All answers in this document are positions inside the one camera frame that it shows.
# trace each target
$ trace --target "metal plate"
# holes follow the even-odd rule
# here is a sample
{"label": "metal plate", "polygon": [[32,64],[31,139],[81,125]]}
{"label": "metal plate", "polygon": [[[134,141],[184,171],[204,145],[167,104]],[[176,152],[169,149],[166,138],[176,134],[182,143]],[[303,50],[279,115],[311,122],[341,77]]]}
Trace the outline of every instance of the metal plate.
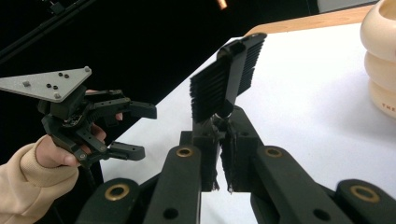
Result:
{"label": "metal plate", "polygon": [[0,78],[0,90],[60,103],[91,73],[91,68],[85,66],[72,70],[3,77]]}

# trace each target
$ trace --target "black brush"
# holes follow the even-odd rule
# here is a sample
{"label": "black brush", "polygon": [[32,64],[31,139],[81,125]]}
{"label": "black brush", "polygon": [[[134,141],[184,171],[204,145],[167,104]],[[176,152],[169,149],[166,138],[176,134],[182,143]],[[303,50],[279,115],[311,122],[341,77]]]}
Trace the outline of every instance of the black brush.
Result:
{"label": "black brush", "polygon": [[254,68],[267,34],[254,34],[223,46],[215,62],[191,78],[192,118],[203,122],[214,114],[226,118],[236,97],[251,86]]}

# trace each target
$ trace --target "cream sleeve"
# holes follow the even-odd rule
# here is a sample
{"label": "cream sleeve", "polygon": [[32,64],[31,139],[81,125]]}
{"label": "cream sleeve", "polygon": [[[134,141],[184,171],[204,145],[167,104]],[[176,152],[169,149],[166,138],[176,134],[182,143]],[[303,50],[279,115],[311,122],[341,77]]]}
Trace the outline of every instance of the cream sleeve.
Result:
{"label": "cream sleeve", "polygon": [[38,221],[76,184],[78,168],[45,168],[37,163],[35,149],[41,140],[22,147],[0,166],[0,223]]}

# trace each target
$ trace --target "white tabletop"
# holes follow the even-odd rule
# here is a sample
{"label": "white tabletop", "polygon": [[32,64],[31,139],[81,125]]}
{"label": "white tabletop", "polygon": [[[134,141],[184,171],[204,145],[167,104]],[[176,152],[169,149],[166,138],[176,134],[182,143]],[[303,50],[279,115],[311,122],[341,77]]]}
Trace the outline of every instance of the white tabletop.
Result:
{"label": "white tabletop", "polygon": [[[356,178],[396,198],[396,122],[370,100],[360,26],[268,35],[252,86],[236,104],[265,145],[285,148],[319,184],[335,189]],[[141,184],[161,171],[180,132],[192,128],[190,79],[157,110],[158,119],[141,119],[118,139],[144,146],[146,158],[101,161],[105,181],[126,177]],[[203,193],[201,223],[257,223],[249,194],[230,194],[220,162],[218,172],[220,191]]]}

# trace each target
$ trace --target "cream ceramic container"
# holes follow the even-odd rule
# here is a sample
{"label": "cream ceramic container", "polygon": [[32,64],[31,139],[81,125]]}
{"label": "cream ceramic container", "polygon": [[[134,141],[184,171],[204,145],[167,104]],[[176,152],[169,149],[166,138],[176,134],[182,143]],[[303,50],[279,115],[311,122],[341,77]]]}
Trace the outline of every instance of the cream ceramic container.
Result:
{"label": "cream ceramic container", "polygon": [[379,0],[361,23],[364,68],[374,104],[396,119],[396,0]]}

